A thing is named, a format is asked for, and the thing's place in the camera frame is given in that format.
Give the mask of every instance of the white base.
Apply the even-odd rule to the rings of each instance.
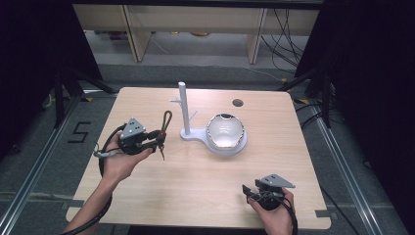
[[[242,138],[241,143],[239,143],[239,145],[235,149],[232,149],[232,150],[217,150],[213,148],[207,139],[206,128],[190,128],[190,134],[188,135],[185,133],[185,130],[182,129],[180,131],[180,136],[184,140],[199,140],[205,143],[207,148],[210,149],[212,152],[216,153],[217,155],[226,156],[226,157],[234,156],[238,154],[239,152],[241,152],[245,148],[248,142],[247,130],[245,130],[244,137]]]

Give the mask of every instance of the light wood tabletop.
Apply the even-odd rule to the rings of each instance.
[[[259,217],[242,192],[254,180],[276,173],[296,185],[299,229],[327,229],[326,212],[291,97],[286,92],[187,89],[193,128],[205,127],[217,114],[237,117],[248,134],[244,150],[232,157],[211,152],[202,142],[180,137],[183,116],[179,89],[122,88],[98,140],[103,146],[111,133],[135,117],[148,131],[160,129],[164,111],[173,118],[165,140],[165,161],[157,150],[136,166],[114,191],[104,223],[162,226],[261,228]],[[243,101],[235,107],[233,101]],[[98,159],[91,157],[74,200],[85,201],[101,178]],[[71,220],[79,208],[71,207]]]

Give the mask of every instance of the hand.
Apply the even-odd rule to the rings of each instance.
[[[107,146],[107,150],[118,149],[118,139],[121,131],[117,132]],[[141,161],[147,159],[152,154],[151,148],[144,150],[137,155],[126,155],[121,150],[115,156],[105,158],[103,180],[108,180],[115,184],[131,175],[134,167]]]
[[[283,188],[285,198],[290,201],[294,209],[294,194],[287,189]],[[278,208],[272,211],[265,210],[254,199],[248,199],[251,207],[256,211],[262,220],[264,229],[268,235],[288,235],[293,233],[293,222],[287,209],[280,205]]]

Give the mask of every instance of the white bowl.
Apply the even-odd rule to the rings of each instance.
[[[245,128],[237,117],[220,114],[207,124],[207,141],[217,150],[233,150],[241,143]]]

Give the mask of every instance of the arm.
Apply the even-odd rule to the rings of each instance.
[[[118,148],[117,140],[121,132],[118,132],[107,149]],[[98,184],[95,191],[86,200],[83,207],[79,210],[76,216],[72,219],[69,225],[65,228],[65,232],[69,232],[95,217],[105,206],[114,189],[120,181],[131,175],[134,167],[145,160],[152,153],[152,149],[147,149],[138,155],[125,155],[120,152],[119,154],[105,159],[104,175]],[[94,234],[97,224],[94,224],[90,228],[86,229],[79,234]]]
[[[294,209],[294,194],[285,188],[283,188],[283,192]],[[293,233],[292,219],[287,209],[282,205],[275,210],[267,211],[253,199],[249,199],[248,202],[259,215],[268,235],[291,235]]]

